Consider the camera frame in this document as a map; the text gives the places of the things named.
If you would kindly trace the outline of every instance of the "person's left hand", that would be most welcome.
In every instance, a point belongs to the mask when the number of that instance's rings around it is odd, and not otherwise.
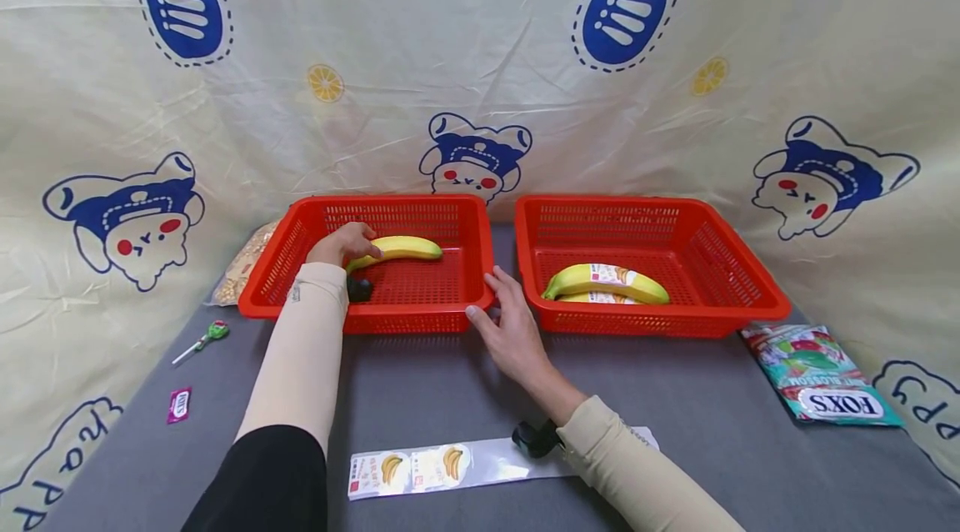
[[[383,258],[383,252],[371,242],[376,237],[377,233],[366,223],[346,223],[334,233],[322,237],[306,255],[306,262],[342,266],[345,258],[360,259],[367,255]]]

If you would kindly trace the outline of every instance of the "snack bag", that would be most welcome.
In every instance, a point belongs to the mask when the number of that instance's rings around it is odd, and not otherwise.
[[[267,223],[266,226],[253,233],[250,240],[240,249],[240,253],[230,262],[227,272],[220,279],[220,284],[217,284],[217,287],[214,288],[208,304],[226,307],[238,303],[240,293],[243,292],[244,287],[247,286],[247,280],[250,279],[253,266],[257,265],[260,253],[263,253],[267,242],[270,242],[273,230],[277,229],[279,223],[280,220]]]
[[[740,334],[801,422],[903,426],[825,326],[753,326]]]

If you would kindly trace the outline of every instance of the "blue oval logo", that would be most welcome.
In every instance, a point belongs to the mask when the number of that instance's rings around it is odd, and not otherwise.
[[[643,63],[677,0],[582,0],[574,24],[580,63],[607,73]]]
[[[140,0],[157,48],[178,66],[213,64],[233,44],[227,0]]]

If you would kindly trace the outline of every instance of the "beige arm sleeve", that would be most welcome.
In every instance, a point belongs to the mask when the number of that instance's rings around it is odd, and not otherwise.
[[[268,425],[304,429],[327,452],[340,380],[347,273],[306,263],[287,294],[236,438]]]
[[[633,431],[599,397],[557,429],[567,460],[634,530],[740,531],[706,490]]]

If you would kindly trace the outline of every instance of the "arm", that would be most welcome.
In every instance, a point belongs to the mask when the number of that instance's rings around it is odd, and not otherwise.
[[[343,319],[347,317],[345,258],[382,256],[365,223],[348,223],[310,250],[273,326],[267,354],[234,442],[268,425],[306,430],[327,451],[337,404]]]
[[[382,256],[348,223],[317,243],[287,294],[250,404],[183,530],[326,530],[327,448],[337,402],[345,258]]]
[[[634,530],[742,530],[706,490],[661,452],[646,446],[598,397],[591,399],[553,367],[517,280],[486,274],[497,293],[500,324],[481,309],[467,316],[493,361],[517,380],[558,427],[567,461]]]

